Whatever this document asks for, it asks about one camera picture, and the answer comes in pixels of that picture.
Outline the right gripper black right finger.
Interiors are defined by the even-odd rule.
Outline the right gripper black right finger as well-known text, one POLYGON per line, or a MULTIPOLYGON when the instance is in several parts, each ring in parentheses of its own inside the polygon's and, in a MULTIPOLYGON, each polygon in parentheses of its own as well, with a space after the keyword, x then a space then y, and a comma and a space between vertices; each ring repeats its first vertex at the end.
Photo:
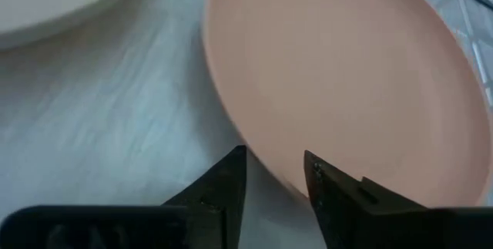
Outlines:
POLYGON ((493 249, 493 207, 426 208, 310 151, 304 173, 327 249, 493 249))

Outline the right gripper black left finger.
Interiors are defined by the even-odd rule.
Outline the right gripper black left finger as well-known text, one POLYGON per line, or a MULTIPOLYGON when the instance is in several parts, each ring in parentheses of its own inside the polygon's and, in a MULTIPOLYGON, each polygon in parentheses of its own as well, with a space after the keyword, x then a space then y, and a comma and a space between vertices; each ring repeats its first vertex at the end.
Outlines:
POLYGON ((156 206, 34 206, 0 224, 0 249, 238 249, 247 148, 156 206))

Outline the peach plate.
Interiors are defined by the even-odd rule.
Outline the peach plate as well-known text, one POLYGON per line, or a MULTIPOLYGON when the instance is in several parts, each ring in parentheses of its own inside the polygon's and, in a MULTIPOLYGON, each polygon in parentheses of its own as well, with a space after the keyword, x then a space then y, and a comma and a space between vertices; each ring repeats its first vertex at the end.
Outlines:
POLYGON ((482 204, 493 120, 425 0, 208 0, 207 65, 248 147, 304 195, 304 152, 427 207, 482 204))

